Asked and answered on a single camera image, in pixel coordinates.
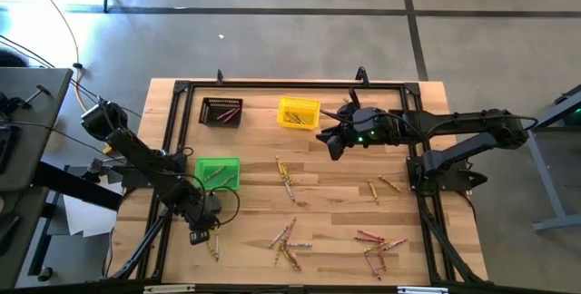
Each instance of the wooden tabletop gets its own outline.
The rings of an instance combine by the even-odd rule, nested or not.
[[[150,85],[139,137],[152,148],[161,148],[168,118],[174,79],[153,79]],[[443,83],[419,83],[424,109],[448,113]],[[400,109],[399,95],[390,90],[359,90],[363,106]],[[428,271],[419,227],[418,205],[409,191],[405,158],[408,147],[371,146],[347,149],[333,162],[326,144],[315,139],[315,131],[283,128],[276,122],[282,96],[321,101],[321,108],[336,111],[348,98],[345,90],[310,89],[228,89],[195,90],[190,127],[185,145],[193,148],[188,171],[193,172],[198,157],[239,157],[241,159],[241,212],[220,230],[220,261],[216,262],[205,244],[192,246],[188,226],[174,218],[163,282],[229,284],[320,284],[320,285],[426,285]],[[242,98],[238,129],[209,128],[198,124],[203,97]],[[172,149],[181,125],[184,99],[180,102]],[[320,128],[337,122],[320,117]],[[431,141],[433,149],[445,149],[456,142],[454,136]],[[275,156],[289,167],[295,181],[293,203],[281,184]],[[378,171],[401,188],[398,193],[377,181]],[[375,183],[379,205],[373,200],[367,179]],[[113,234],[113,263],[116,272],[130,257],[143,237],[151,190],[139,190],[127,198],[119,210]],[[235,210],[231,193],[220,193],[227,219]],[[462,258],[481,278],[487,273],[478,241],[477,227],[464,198],[443,192],[442,202],[448,236]],[[302,271],[295,271],[284,258],[274,266],[271,240],[297,218],[290,242],[312,243],[312,249],[294,249]],[[362,251],[369,244],[353,239],[357,229],[372,231],[387,240],[409,241],[386,253],[387,271],[383,281],[371,275]],[[444,274],[441,250],[434,240],[438,270]],[[150,266],[154,263],[157,241]]]

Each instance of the yellow basket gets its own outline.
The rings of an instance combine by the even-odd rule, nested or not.
[[[314,130],[319,127],[320,101],[282,97],[276,121],[290,128]]]

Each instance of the gray desk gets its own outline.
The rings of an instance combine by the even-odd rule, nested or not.
[[[26,98],[34,93],[37,84],[53,95],[50,98],[41,94],[31,102],[33,108],[13,113],[13,120],[53,127],[72,75],[70,69],[0,68],[0,91],[6,96]],[[21,220],[15,238],[9,251],[0,257],[0,289],[12,288],[16,283],[48,193],[45,188],[29,187],[50,131],[38,126],[19,127],[20,140],[5,173],[0,175],[0,196],[5,201],[0,213],[11,211],[22,195],[16,209]]]

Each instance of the plastic bin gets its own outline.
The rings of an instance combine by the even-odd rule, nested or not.
[[[206,181],[210,175],[218,171],[221,167],[224,168],[220,173]],[[206,190],[212,190],[215,187],[221,186],[224,181],[234,175],[234,178],[223,184],[222,186],[238,190],[240,187],[240,159],[236,157],[231,158],[198,158],[196,160],[196,177],[203,181],[203,187]],[[216,191],[227,191],[225,189],[218,189]]]
[[[320,101],[282,97],[276,121],[295,129],[314,130],[319,127]]]

